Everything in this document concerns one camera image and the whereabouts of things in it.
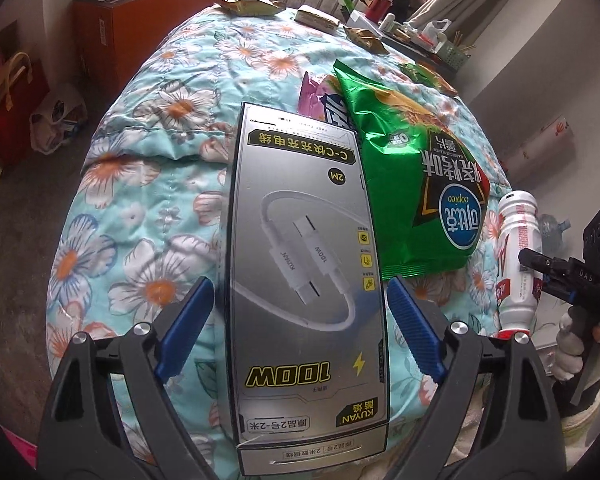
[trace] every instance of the blue gripper pad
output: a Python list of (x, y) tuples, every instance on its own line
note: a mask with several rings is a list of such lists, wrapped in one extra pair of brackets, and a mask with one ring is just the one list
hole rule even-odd
[(386, 298), (418, 368), (423, 374), (431, 376), (436, 384), (440, 384), (446, 376), (442, 364), (442, 341), (398, 278), (389, 281)]
[(200, 281), (193, 294), (187, 294), (186, 304), (171, 328), (162, 338), (160, 361), (155, 375), (165, 384), (182, 371), (203, 326), (214, 306), (214, 286), (210, 279)]

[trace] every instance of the blue copico logo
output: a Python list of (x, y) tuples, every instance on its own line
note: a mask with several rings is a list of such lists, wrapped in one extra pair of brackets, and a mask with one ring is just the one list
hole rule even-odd
[(482, 210), (471, 190), (449, 184), (440, 194), (440, 221), (446, 237), (458, 249), (470, 248), (480, 231)]

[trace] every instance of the floral bedspread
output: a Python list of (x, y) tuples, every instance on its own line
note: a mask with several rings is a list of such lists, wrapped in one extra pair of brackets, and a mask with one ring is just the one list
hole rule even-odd
[[(510, 188), (474, 117), (459, 99), (412, 83), (398, 70), (405, 60), (396, 52), (375, 56), (347, 40), (342, 28), (323, 34), (293, 16), (286, 10), (272, 18), (234, 18), (217, 7), (203, 10), (168, 35), (106, 113), (49, 278), (46, 347), (52, 373), (72, 333), (123, 334), (183, 298), (197, 277), (216, 278), (227, 142), (240, 104), (295, 112), (304, 72), (331, 73), (336, 59), (435, 112), (490, 179), (486, 223), (466, 268), (413, 283), (449, 318), (465, 320), (478, 332), (496, 331), (496, 208)], [(420, 373), (387, 316), (391, 447), (408, 436), (435, 385)], [(184, 370), (166, 388), (219, 478), (234, 480), (240, 476), (235, 448), (219, 425), (212, 323), (211, 317)], [(125, 382), (114, 380), (114, 389), (134, 452), (151, 462)]]

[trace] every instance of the silver screw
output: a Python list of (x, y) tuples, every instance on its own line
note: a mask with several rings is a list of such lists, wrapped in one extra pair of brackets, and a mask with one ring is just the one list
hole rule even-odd
[(451, 332), (459, 335), (466, 334), (469, 332), (469, 327), (462, 321), (454, 321), (451, 324)]
[(526, 345), (529, 342), (529, 336), (524, 332), (516, 332), (513, 336), (513, 339), (521, 345)]
[(71, 341), (76, 345), (81, 345), (85, 341), (87, 341), (86, 332), (76, 332), (74, 336), (71, 338)]
[(136, 335), (147, 335), (151, 330), (151, 325), (148, 323), (138, 323), (134, 327), (134, 334)]

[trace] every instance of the black circle label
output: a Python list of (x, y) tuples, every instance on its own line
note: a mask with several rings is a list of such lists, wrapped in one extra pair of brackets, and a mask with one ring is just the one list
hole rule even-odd
[(338, 186), (342, 186), (342, 184), (344, 184), (344, 181), (346, 180), (344, 178), (344, 173), (342, 173), (342, 171), (338, 168), (331, 168), (329, 170), (328, 175), (329, 180), (331, 180), (334, 184), (337, 184)]

